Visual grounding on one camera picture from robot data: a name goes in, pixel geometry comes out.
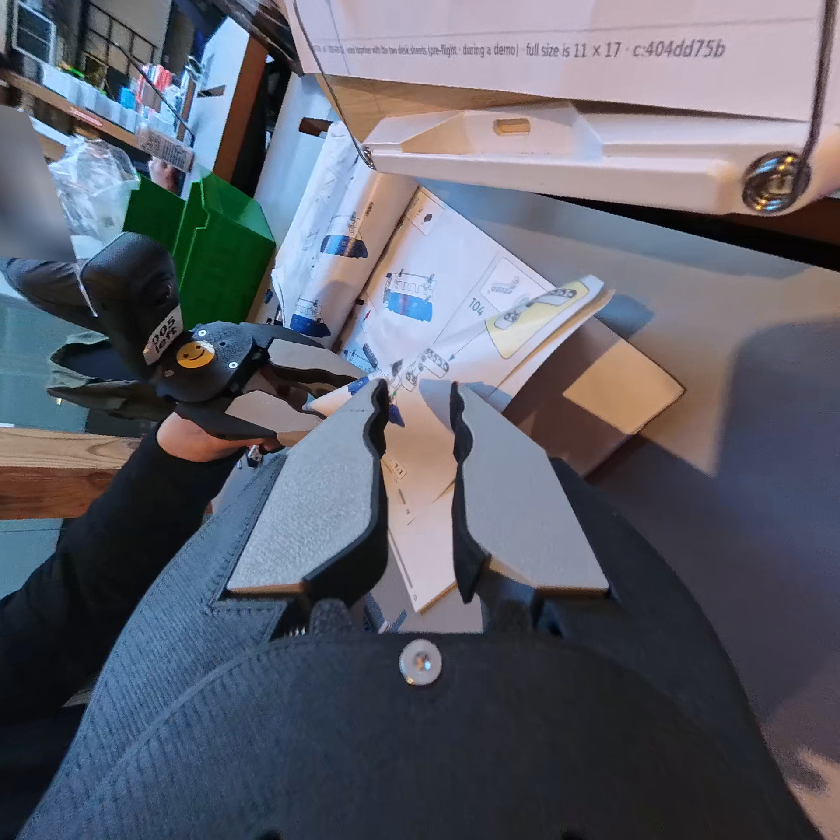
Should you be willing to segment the background storage shelving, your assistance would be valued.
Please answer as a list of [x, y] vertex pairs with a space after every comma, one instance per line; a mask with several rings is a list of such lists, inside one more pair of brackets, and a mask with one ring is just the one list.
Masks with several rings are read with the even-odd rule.
[[145, 169], [138, 132], [193, 147], [204, 2], [2, 1], [2, 105], [27, 114], [48, 161], [72, 136], [106, 140]]

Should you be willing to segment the person's left hand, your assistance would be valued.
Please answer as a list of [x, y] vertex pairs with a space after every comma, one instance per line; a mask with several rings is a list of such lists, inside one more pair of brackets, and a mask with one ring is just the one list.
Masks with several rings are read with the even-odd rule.
[[215, 437], [177, 413], [169, 415], [158, 426], [155, 440], [166, 454], [193, 463], [225, 459], [245, 447], [259, 443], [254, 440], [230, 441]]

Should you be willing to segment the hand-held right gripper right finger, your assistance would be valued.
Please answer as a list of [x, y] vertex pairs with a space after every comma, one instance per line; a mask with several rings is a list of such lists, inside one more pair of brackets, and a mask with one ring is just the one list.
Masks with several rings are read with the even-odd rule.
[[606, 575], [544, 449], [468, 384], [451, 386], [450, 426], [461, 600], [604, 597]]

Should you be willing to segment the wooden furniture frame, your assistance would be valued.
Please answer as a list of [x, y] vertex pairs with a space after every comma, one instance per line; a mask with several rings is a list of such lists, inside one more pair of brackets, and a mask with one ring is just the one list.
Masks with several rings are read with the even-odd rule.
[[116, 473], [103, 464], [59, 465], [60, 455], [92, 455], [78, 434], [37, 433], [2, 439], [2, 519], [81, 515]]

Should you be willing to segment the clear plastic bag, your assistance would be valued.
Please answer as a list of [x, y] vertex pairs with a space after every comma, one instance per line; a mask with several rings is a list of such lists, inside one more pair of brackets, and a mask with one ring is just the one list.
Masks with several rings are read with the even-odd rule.
[[140, 177], [129, 156], [104, 140], [73, 136], [49, 172], [72, 235], [107, 245], [123, 231]]

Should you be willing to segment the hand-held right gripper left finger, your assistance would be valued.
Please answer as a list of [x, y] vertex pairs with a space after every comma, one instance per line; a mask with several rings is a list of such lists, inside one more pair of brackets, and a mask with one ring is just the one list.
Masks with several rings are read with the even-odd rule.
[[293, 446], [238, 556], [230, 594], [354, 604], [381, 579], [388, 408], [385, 381], [373, 379]]

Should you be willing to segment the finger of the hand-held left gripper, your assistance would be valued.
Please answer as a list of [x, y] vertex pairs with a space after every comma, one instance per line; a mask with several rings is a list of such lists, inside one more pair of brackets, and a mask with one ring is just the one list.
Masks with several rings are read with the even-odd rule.
[[226, 414], [268, 429], [280, 445], [290, 447], [324, 420], [323, 415], [308, 410], [309, 396], [305, 391], [289, 391], [284, 396], [251, 391], [236, 397], [227, 407]]
[[318, 344], [274, 338], [268, 360], [281, 381], [311, 396], [324, 396], [365, 377], [361, 369]]

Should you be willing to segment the building instruction booklet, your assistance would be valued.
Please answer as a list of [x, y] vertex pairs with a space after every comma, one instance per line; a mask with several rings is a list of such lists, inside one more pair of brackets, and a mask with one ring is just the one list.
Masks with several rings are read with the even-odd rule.
[[452, 382], [582, 475], [684, 389], [597, 318], [615, 295], [601, 279], [543, 278], [413, 179], [373, 172], [341, 122], [325, 135], [255, 314], [387, 381], [392, 599], [423, 613], [455, 588]]

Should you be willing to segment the person's left forearm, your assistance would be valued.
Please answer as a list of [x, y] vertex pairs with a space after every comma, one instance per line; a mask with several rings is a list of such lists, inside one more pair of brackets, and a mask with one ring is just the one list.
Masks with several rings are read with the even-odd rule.
[[147, 436], [48, 559], [2, 599], [3, 727], [50, 717], [101, 670], [243, 452], [195, 461]]

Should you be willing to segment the green plastic bin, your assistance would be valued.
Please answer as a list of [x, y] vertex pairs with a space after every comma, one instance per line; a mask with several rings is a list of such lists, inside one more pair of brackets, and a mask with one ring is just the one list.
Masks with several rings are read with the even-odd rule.
[[151, 237], [175, 263], [186, 328], [243, 322], [276, 243], [257, 201], [201, 170], [182, 200], [148, 178], [132, 192], [123, 231]]

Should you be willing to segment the printed paper sheet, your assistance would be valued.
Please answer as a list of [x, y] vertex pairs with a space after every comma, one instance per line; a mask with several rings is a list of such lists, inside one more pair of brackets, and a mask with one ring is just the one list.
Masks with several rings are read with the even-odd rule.
[[306, 72], [805, 121], [824, 2], [285, 2]]

